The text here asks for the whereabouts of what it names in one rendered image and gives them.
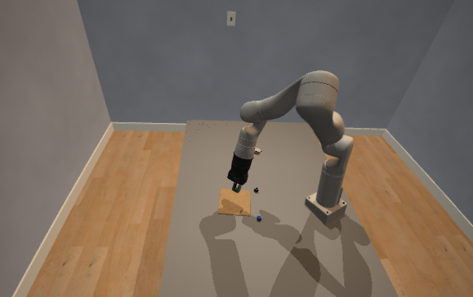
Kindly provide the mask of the tan square mat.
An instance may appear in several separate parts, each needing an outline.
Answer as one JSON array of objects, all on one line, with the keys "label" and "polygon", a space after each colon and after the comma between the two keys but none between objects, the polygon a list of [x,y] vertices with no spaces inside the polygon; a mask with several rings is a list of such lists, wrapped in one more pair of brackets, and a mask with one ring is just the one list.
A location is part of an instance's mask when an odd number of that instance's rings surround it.
[{"label": "tan square mat", "polygon": [[218,214],[250,216],[250,191],[220,189]]}]

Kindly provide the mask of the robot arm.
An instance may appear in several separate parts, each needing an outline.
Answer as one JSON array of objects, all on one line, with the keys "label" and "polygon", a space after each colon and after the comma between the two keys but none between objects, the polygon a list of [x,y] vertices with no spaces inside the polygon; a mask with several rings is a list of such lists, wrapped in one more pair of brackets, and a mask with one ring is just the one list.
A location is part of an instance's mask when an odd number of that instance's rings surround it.
[{"label": "robot arm", "polygon": [[297,113],[315,132],[324,153],[335,157],[324,161],[316,195],[317,203],[326,208],[339,204],[354,145],[353,138],[344,135],[342,117],[334,111],[338,86],[338,78],[332,73],[314,71],[275,96],[247,102],[240,109],[241,119],[253,124],[240,130],[238,142],[246,147],[255,147],[267,121],[284,116],[296,105]]}]

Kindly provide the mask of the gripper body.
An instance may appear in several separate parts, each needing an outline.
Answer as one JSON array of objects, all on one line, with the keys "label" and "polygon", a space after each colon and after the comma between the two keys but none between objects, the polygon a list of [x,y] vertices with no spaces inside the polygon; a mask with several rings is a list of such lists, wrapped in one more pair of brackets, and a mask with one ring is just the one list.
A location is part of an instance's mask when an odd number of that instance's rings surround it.
[{"label": "gripper body", "polygon": [[[256,146],[255,146],[256,147]],[[231,169],[227,178],[240,185],[244,185],[248,180],[248,170],[250,169],[253,155],[260,155],[261,149],[255,147],[246,147],[236,144]]]}]

